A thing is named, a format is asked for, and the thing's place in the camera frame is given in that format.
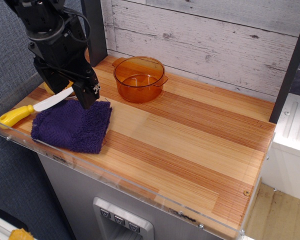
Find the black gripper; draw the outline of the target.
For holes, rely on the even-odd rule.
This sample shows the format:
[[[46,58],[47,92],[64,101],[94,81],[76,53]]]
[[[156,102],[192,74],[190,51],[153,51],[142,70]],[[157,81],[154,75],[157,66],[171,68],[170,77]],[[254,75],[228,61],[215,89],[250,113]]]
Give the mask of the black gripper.
[[[28,30],[34,66],[55,94],[72,82],[74,93],[87,110],[100,98],[100,84],[85,58],[87,39],[75,15],[56,17],[54,26]]]

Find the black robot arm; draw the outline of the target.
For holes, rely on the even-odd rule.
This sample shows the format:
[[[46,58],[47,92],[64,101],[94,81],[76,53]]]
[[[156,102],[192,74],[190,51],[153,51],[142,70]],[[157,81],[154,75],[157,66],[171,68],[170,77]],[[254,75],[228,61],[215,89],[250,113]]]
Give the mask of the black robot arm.
[[[85,58],[91,30],[83,30],[79,19],[87,18],[63,0],[7,0],[6,4],[25,26],[33,65],[44,82],[55,94],[72,83],[81,106],[89,109],[100,97],[100,85]]]

